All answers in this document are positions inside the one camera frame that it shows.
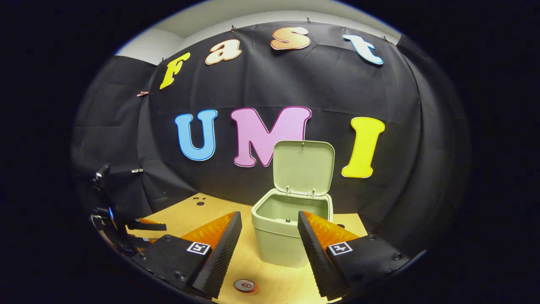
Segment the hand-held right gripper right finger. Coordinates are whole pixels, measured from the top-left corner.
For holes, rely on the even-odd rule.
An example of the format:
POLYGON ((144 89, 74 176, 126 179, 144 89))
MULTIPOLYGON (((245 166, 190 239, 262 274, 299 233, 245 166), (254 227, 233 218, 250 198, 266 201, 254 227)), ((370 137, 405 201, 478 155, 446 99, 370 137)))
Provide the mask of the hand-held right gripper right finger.
POLYGON ((364 296, 412 260, 374 233, 358 236, 305 210, 298 213, 297 228, 319 294, 328 300, 364 296))

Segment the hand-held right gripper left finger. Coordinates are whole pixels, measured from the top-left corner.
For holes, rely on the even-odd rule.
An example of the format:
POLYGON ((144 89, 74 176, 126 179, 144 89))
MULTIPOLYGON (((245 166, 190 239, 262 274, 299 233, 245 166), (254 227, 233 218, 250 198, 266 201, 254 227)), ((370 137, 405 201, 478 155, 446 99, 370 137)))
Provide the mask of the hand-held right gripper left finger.
POLYGON ((218 298, 242 230, 230 212, 181 237, 164 235, 138 254, 138 265, 173 288, 218 298))

